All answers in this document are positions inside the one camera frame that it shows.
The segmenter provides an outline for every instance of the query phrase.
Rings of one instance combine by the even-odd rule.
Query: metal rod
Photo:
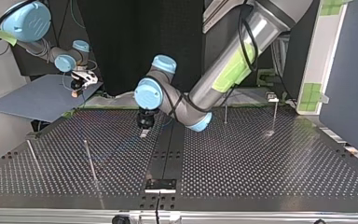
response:
[[[227,114],[228,114],[228,99],[225,99],[225,124],[227,124]]]
[[[34,148],[33,148],[32,143],[29,139],[27,140],[27,144],[28,144],[28,148],[31,150],[32,157],[34,158],[34,160],[37,160],[36,154],[34,154]]]
[[[275,121],[276,121],[276,119],[277,119],[278,103],[279,103],[279,102],[276,102],[276,103],[275,103],[274,120],[273,120],[273,122],[272,122],[272,131],[273,131],[273,132],[275,132]]]
[[[87,140],[84,140],[84,147],[86,148],[87,156],[89,157],[89,167],[91,168],[94,180],[98,181],[97,175],[95,174],[95,170],[94,170],[94,163],[92,162],[92,157],[91,157],[91,153],[90,153],[90,149],[89,149],[89,142]]]

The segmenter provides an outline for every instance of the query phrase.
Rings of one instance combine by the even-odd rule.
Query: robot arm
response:
[[[311,3],[312,0],[255,0],[254,8],[246,19],[248,27],[240,24],[243,45],[250,61],[253,62],[280,33],[292,29]],[[136,88],[135,100],[142,108],[138,117],[141,128],[150,128],[147,124],[153,122],[147,122],[150,119],[148,115],[155,113],[149,111],[160,109],[187,128],[201,132],[211,121],[213,115],[209,111],[216,102],[251,73],[238,36],[230,42],[189,95],[183,95],[171,86],[175,69],[176,62],[173,59],[159,55],[153,61],[150,72]]]
[[[98,82],[87,69],[90,46],[83,40],[74,41],[73,48],[52,47],[43,36],[50,27],[48,8],[35,0],[0,0],[0,29],[12,34],[30,54],[54,63],[64,72],[71,72],[73,96],[77,97],[88,85]]]

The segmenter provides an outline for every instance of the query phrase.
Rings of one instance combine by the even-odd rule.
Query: sticker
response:
[[[249,59],[252,62],[255,58],[254,48],[252,45],[247,43],[245,43],[245,47],[248,51]],[[248,77],[249,74],[251,74],[251,69],[245,61],[241,46],[239,46],[234,55],[231,56],[231,59],[223,69],[220,76],[212,85],[212,88],[222,93],[227,92],[234,85],[234,83],[237,85],[241,84],[241,82]]]
[[[324,0],[322,4],[321,16],[338,15],[342,6],[346,2],[344,0]]]
[[[321,101],[321,89],[322,84],[320,83],[305,83],[298,110],[315,112]]]

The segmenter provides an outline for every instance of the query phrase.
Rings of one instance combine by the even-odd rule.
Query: black curtain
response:
[[[173,57],[173,86],[190,91],[203,67],[203,0],[78,0],[106,91],[133,91],[157,54]]]

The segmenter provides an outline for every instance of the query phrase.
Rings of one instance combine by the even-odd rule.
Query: optical breadboard table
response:
[[[291,108],[273,113],[230,108],[225,123],[225,110],[215,109],[202,133],[160,113],[140,138],[136,110],[77,111],[2,156],[0,218],[358,214],[358,159]],[[175,192],[145,193],[156,179],[174,180]]]

